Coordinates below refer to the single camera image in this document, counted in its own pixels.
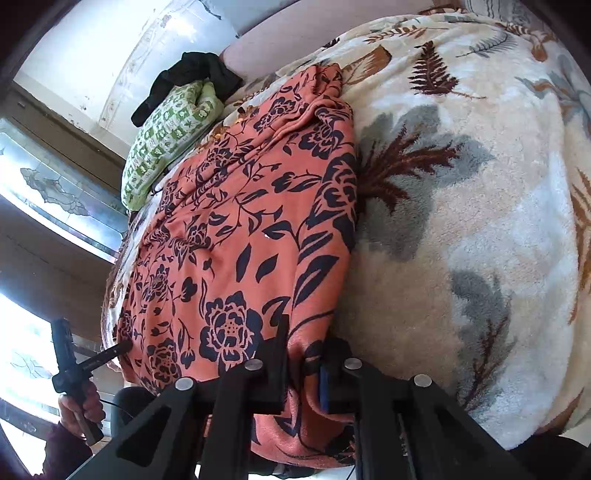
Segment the left hand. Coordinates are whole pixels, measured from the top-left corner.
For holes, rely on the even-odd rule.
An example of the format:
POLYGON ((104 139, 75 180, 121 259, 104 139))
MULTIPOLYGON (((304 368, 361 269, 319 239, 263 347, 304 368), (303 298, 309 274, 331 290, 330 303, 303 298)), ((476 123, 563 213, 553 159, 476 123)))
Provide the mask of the left hand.
POLYGON ((70 395, 61 395, 58 399, 60 424, 72 435, 86 439, 86 425, 100 425, 106 414, 94 383, 86 381, 82 387, 81 400, 70 395))

